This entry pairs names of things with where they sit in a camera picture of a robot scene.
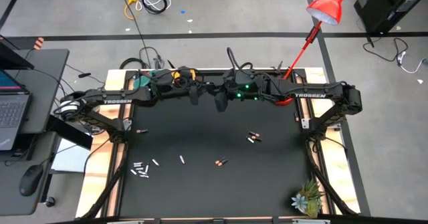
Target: black mat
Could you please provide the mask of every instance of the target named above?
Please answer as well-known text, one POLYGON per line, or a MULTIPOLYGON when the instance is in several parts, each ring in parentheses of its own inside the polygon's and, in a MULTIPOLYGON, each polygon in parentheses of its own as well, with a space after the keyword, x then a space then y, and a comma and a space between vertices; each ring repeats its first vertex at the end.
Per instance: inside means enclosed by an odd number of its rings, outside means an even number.
POLYGON ((132 136, 120 216, 299 215, 290 197, 309 172, 295 111, 294 103, 277 107, 247 100, 229 102, 218 113, 208 94, 198 106, 181 98, 135 108, 133 132, 147 128, 149 133, 132 136), (263 142, 250 143, 249 130, 260 133, 263 142), (217 167, 214 162, 222 156, 230 161, 217 167), (150 163, 149 179, 130 172, 141 161, 150 163))

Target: wooden table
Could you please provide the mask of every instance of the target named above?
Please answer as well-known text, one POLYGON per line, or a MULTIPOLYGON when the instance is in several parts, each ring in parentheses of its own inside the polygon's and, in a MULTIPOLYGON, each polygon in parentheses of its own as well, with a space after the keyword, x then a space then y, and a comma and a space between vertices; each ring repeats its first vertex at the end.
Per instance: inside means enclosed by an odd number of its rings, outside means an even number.
MULTIPOLYGON (((106 89, 107 90, 119 90, 123 88, 125 83, 125 73, 127 70, 109 70, 106 80, 106 89)), ((324 70, 322 68, 305 68, 306 79, 309 83, 326 83, 326 78, 324 76, 324 70)), ((306 100, 300 100, 303 109, 305 118, 309 118, 310 114, 307 109, 306 100)), ((313 99, 312 105, 314 109, 315 116, 321 116, 325 111, 327 111, 331 106, 332 102, 330 100, 320 100, 313 99)), ((107 105, 101 106, 100 113, 109 117, 117 118, 119 115, 120 105, 107 105)), ((130 104, 126 105, 124 116, 128 116, 130 109, 130 104)), ((342 137, 340 131, 335 131, 333 129, 328 129, 326 136, 333 140, 336 140, 342 143, 342 137)), ((91 151, 98 148, 104 141, 108 139, 106 133, 100 134, 94 137, 91 151)), ((350 173, 350 168, 348 165, 348 159, 345 155, 344 149, 337 143, 334 143, 330 140, 323 140, 321 142, 322 151, 324 153, 324 162, 326 163, 326 170, 328 173, 328 179, 332 187, 340 195, 343 201, 355 212, 359 213, 359 205, 356 198, 356 192, 354 184, 352 182, 352 176, 350 173)), ((85 214, 89 208, 93 205, 96 199, 99 197, 100 193, 103 191, 106 186, 108 169, 110 165, 110 158, 112 156, 113 145, 111 142, 106 143, 101 149, 95 152, 90 160, 88 161, 88 166, 86 168, 86 175, 84 177, 84 182, 82 186, 82 192, 80 194, 80 200, 78 209, 76 212, 76 217, 81 217, 85 214)), ((118 147, 118 153, 116 158, 116 167, 119 165, 119 162, 122 158, 123 146, 118 147)), ((313 157, 316 162, 318 162, 318 157, 313 153, 313 157)), ((116 183, 115 188, 113 189, 109 205, 107 209, 107 216, 114 215, 114 208, 116 204, 116 199, 118 195, 118 184, 116 183)), ((326 204, 326 198, 323 198, 323 213, 329 213, 326 204)))

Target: computer mouse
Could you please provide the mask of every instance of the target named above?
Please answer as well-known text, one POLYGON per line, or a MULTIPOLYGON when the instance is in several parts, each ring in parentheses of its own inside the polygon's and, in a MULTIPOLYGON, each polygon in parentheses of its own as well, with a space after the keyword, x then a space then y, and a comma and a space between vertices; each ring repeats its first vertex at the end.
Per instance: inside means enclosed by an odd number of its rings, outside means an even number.
POLYGON ((35 192, 37 186, 39 185, 42 174, 43 167, 40 164, 30 166, 27 169, 27 171, 21 177, 21 182, 19 183, 19 192, 22 196, 28 197, 35 192))

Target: laptop keyboard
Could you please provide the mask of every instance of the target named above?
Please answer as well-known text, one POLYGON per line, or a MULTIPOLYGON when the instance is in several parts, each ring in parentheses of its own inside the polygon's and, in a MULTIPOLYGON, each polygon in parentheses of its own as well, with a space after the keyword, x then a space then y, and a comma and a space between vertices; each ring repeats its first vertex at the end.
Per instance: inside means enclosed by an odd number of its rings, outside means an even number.
POLYGON ((24 108, 25 102, 0 102, 0 128, 18 126, 24 108))

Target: red lamp shade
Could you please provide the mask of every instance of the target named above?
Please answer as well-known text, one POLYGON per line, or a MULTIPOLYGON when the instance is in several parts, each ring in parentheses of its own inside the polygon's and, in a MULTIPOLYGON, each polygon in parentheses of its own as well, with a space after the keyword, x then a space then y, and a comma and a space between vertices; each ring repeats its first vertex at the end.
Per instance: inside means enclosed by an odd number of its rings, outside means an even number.
POLYGON ((343 0, 315 0, 306 8, 316 19, 331 25, 338 25, 342 17, 343 0))

